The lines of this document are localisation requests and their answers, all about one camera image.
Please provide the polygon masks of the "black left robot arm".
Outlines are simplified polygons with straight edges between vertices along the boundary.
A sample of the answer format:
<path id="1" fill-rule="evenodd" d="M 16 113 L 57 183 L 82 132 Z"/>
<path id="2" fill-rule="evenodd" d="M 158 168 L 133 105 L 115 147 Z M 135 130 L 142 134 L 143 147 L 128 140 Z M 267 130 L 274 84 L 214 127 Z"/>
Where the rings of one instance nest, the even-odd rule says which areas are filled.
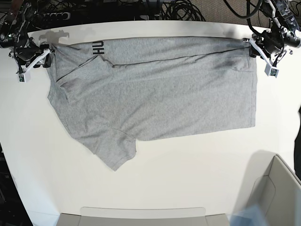
<path id="1" fill-rule="evenodd" d="M 270 30 L 258 32 L 247 19 L 248 26 L 253 32 L 255 44 L 264 52 L 275 67 L 285 55 L 286 47 L 299 48 L 301 46 L 301 31 L 297 19 L 290 11 L 285 0 L 258 1 L 263 14 L 271 20 Z"/>

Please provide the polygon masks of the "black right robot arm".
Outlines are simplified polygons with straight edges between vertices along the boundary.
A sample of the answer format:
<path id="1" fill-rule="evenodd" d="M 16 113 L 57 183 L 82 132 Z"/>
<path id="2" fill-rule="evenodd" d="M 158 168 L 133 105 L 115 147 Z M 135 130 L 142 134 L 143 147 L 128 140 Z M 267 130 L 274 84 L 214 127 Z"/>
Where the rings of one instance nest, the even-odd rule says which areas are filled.
<path id="1" fill-rule="evenodd" d="M 44 3 L 38 0 L 13 0 L 10 6 L 4 9 L 6 13 L 4 20 L 0 24 L 0 47 L 11 50 L 9 56 L 12 57 L 18 66 L 18 71 L 24 71 L 29 65 L 38 68 L 41 65 L 48 68 L 51 65 L 49 56 L 33 61 L 40 57 L 44 51 L 50 50 L 50 45 L 46 42 L 41 45 L 36 45 L 33 38 L 28 35 L 28 26 L 45 6 Z"/>

